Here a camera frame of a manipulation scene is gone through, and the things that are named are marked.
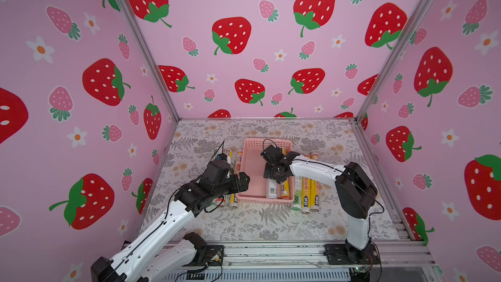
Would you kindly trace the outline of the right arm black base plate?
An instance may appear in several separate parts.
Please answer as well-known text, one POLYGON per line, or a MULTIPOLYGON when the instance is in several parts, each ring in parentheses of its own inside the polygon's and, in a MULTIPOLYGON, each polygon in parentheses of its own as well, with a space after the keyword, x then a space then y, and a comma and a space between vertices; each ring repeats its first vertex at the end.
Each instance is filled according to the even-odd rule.
POLYGON ((379 265, 380 256, 372 243, 359 250, 350 244, 326 244, 324 256, 329 265, 379 265))

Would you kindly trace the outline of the clear white wrap roll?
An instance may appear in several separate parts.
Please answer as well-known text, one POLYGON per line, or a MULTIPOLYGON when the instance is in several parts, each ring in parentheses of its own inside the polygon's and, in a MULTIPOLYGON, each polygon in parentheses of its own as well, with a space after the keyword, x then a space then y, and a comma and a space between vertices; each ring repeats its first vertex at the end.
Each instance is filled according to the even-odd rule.
POLYGON ((267 180, 267 188, 266 188, 266 198, 275 200, 277 199, 277 183, 275 180, 268 179, 267 180))

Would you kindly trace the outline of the aluminium front rail frame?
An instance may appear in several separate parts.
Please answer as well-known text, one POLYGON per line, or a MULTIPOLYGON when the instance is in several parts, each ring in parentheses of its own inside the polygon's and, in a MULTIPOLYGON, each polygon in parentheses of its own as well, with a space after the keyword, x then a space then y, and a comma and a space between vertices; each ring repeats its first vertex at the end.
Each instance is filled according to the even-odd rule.
POLYGON ((419 267, 425 272, 428 281, 443 281, 438 266, 433 261, 429 250, 417 241, 375 241, 371 242, 379 256, 379 265, 329 265, 324 256, 326 244, 343 244, 336 242, 213 242, 206 243, 196 233, 191 239, 183 239, 176 245, 166 244, 153 262, 147 265, 146 275, 162 278, 177 268, 189 264, 199 248, 207 245, 224 245, 225 265, 255 268, 352 268, 366 272, 387 267, 410 268, 419 267))

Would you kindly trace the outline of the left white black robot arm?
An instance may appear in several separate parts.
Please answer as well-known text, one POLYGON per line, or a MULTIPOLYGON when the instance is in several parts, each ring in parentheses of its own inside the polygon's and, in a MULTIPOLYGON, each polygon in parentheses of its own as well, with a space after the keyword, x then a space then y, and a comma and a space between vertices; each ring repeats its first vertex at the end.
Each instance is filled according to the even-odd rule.
POLYGON ((182 185, 163 214, 111 259, 100 257, 91 266, 92 281, 139 281, 147 265, 186 224, 211 206, 213 200, 249 189, 251 178, 233 173, 230 164, 216 159, 194 180, 182 185))

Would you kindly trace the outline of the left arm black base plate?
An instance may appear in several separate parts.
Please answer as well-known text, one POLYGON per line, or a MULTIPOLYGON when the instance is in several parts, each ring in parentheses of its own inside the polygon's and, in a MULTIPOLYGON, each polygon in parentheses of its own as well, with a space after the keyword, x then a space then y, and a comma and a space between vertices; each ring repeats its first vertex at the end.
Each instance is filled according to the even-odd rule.
POLYGON ((207 245, 197 249, 193 260, 187 266, 209 266, 217 257, 224 257, 224 245, 207 245))

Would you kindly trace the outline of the large yellow wrap roll left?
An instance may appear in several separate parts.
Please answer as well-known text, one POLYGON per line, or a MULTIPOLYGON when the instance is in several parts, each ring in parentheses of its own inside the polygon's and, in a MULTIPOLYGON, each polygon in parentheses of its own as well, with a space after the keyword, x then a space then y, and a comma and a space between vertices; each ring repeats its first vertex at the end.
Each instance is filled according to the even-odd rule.
MULTIPOLYGON (((233 160, 232 150, 230 150, 230 149, 224 150, 224 155, 225 155, 224 159, 226 159, 226 162, 228 162, 230 164, 230 168, 233 170, 233 172, 235 172, 236 162, 233 160)), ((224 205, 229 210, 235 210, 238 207, 238 198, 237 198, 236 194, 226 195, 224 197, 224 202, 225 202, 224 205)))

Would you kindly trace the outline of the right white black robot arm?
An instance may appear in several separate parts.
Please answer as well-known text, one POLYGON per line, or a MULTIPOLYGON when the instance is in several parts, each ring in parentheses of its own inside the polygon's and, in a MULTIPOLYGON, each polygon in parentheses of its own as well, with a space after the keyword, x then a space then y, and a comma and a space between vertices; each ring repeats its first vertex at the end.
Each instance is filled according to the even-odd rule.
POLYGON ((283 183, 291 176, 308 178, 335 187, 342 209, 348 214, 348 234, 341 252, 352 264, 360 264, 371 242, 369 215, 378 190, 355 162, 346 165, 312 160, 297 152, 286 155, 269 145, 262 151, 269 167, 269 179, 283 183))

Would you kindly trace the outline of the pink plastic perforated basket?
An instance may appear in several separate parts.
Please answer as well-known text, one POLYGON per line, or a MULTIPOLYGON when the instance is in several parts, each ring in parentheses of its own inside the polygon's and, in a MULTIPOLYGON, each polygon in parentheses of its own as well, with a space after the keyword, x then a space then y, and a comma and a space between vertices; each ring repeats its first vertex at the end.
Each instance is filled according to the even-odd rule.
MULTIPOLYGON (((284 148, 286 152, 292 151, 292 142, 289 140, 273 139, 273 142, 264 138, 246 138, 244 140, 240 171, 245 172, 250 177, 250 182, 248 190, 238 193, 237 198, 239 198, 239 201, 244 202, 292 206, 295 192, 294 177, 288 179, 290 185, 289 198, 267 198, 270 191, 267 179, 264 177, 267 163, 262 158, 261 153, 269 145, 277 145, 279 148, 284 148)), ((277 195, 281 196, 281 186, 279 184, 277 185, 277 195)))

